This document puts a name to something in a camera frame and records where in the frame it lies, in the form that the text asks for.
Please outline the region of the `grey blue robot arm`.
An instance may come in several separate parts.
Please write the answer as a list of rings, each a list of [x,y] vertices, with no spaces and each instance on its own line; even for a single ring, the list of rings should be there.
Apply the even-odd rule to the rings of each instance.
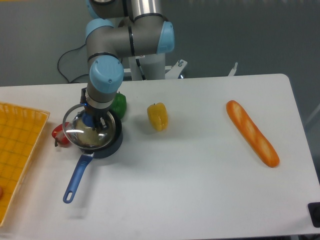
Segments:
[[[85,29],[89,82],[80,103],[84,124],[96,129],[123,82],[121,59],[131,59],[133,80],[162,80],[175,33],[159,0],[88,0],[86,5],[93,20]]]

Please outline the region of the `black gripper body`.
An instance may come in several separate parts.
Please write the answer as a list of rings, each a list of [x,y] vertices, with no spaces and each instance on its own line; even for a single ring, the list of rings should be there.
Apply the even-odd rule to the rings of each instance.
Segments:
[[[87,88],[81,89],[80,105],[84,107],[82,121],[85,125],[98,125],[110,108],[110,102],[97,102],[87,93]]]

